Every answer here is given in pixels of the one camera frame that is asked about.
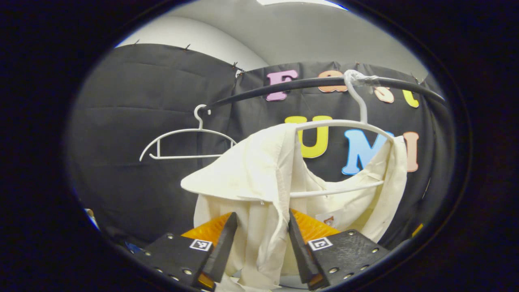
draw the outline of ceiling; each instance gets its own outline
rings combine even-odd
[[[249,47],[268,64],[362,62],[413,74],[427,69],[377,26],[335,7],[309,3],[263,6],[256,0],[197,0],[166,16],[209,24]]]

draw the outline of black clothes rail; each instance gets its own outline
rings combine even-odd
[[[367,77],[356,79],[355,81],[353,81],[353,84],[354,85],[363,85],[363,86],[383,86],[383,87],[404,89],[404,90],[416,92],[418,94],[422,94],[428,98],[437,99],[442,102],[444,101],[444,99],[440,95],[422,87],[421,85],[407,82],[407,81],[398,80],[398,79],[367,76]],[[252,89],[252,90],[249,90],[249,91],[246,91],[246,92],[243,92],[243,93],[231,96],[231,97],[221,99],[200,110],[208,111],[208,110],[215,109],[215,108],[221,107],[223,105],[234,103],[234,102],[237,102],[240,100],[245,100],[245,99],[262,96],[262,95],[267,95],[267,94],[280,92],[280,91],[309,88],[309,87],[334,86],[334,85],[335,86],[344,85],[344,78],[340,76],[340,77],[321,77],[321,78],[317,77],[317,78],[294,80],[294,81],[278,83],[278,84],[274,84],[274,85],[268,85],[268,86],[260,87],[257,89]]]

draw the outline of white shirt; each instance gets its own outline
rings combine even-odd
[[[327,223],[339,231],[355,228],[375,242],[393,219],[407,180],[402,136],[388,138],[356,175],[325,182],[307,168],[296,126],[280,124],[258,131],[181,181],[182,188],[199,194],[195,226],[237,213],[238,229],[225,273],[241,270],[240,285],[224,275],[217,288],[275,289],[281,275],[298,274],[288,237],[289,208],[321,221],[333,216]],[[349,189],[381,180],[382,185],[368,189],[290,199],[291,192]]]

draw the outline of white clothes hanger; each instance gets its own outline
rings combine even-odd
[[[177,134],[177,133],[184,133],[184,132],[205,132],[205,133],[213,133],[213,134],[217,134],[219,136],[222,136],[222,137],[225,137],[227,138],[228,140],[230,140],[230,146],[232,147],[233,145],[236,145],[236,141],[233,140],[231,137],[227,136],[226,134],[222,134],[220,132],[217,132],[217,131],[212,131],[212,130],[207,130],[207,129],[203,129],[202,126],[203,126],[203,121],[202,121],[202,118],[200,118],[200,116],[198,115],[198,110],[200,110],[201,108],[205,107],[206,105],[205,104],[200,104],[198,105],[196,108],[195,108],[195,118],[198,120],[199,122],[199,125],[198,125],[198,128],[197,129],[181,129],[181,130],[175,130],[175,131],[171,131],[171,132],[168,132],[168,133],[165,133],[165,134],[162,134],[160,135],[159,137],[155,138],[152,142],[150,142],[148,144],[148,146],[146,146],[146,148],[144,148],[144,150],[142,151],[141,153],[141,157],[139,158],[139,161],[142,161],[142,157],[144,156],[144,154],[146,153],[146,151],[156,142],[157,143],[157,156],[153,155],[153,154],[149,154],[151,158],[155,159],[155,160],[166,160],[166,159],[185,159],[185,158],[209,158],[209,157],[219,157],[219,156],[222,156],[221,154],[213,154],[213,155],[189,155],[189,156],[161,156],[160,155],[160,140],[164,137],[167,137],[167,136],[170,136],[170,135],[173,135],[173,134]]]
[[[348,91],[350,92],[353,99],[359,104],[360,106],[360,122],[357,121],[351,121],[351,120],[325,120],[325,121],[314,121],[314,122],[306,122],[302,124],[298,124],[296,126],[296,130],[306,130],[306,129],[312,129],[317,127],[327,127],[327,126],[340,126],[340,127],[355,127],[355,128],[361,128],[369,131],[373,131],[375,133],[381,134],[382,136],[388,138],[390,141],[393,141],[393,136],[386,133],[384,130],[375,127],[373,125],[370,125],[367,123],[367,106],[362,97],[355,91],[352,85],[352,81],[357,80],[357,78],[366,78],[365,75],[362,73],[356,71],[356,70],[347,70],[344,75],[344,83],[346,87],[348,88]],[[367,188],[376,187],[378,185],[383,184],[384,181],[377,181],[374,183],[365,184],[360,187],[355,188],[349,188],[349,189],[337,189],[337,190],[324,190],[324,191],[309,191],[309,192],[292,192],[290,193],[291,198],[303,198],[303,197],[314,197],[314,196],[324,196],[324,195],[333,195],[333,194],[339,194],[339,193],[346,193],[346,192],[352,192],[352,191],[358,191],[363,190]]]

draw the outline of blue letter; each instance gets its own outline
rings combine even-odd
[[[366,135],[362,130],[347,130],[344,132],[344,136],[348,138],[350,143],[350,148],[348,151],[348,162],[346,163],[346,166],[343,167],[343,174],[345,175],[357,174],[360,171],[357,166],[357,159],[360,160],[360,164],[362,165],[362,168],[364,168],[364,165],[371,161],[373,156],[375,156],[375,154],[378,152],[378,150],[380,150],[382,145],[384,145],[387,140],[386,137],[379,134],[375,140],[375,143],[373,143],[373,147],[370,147]]]

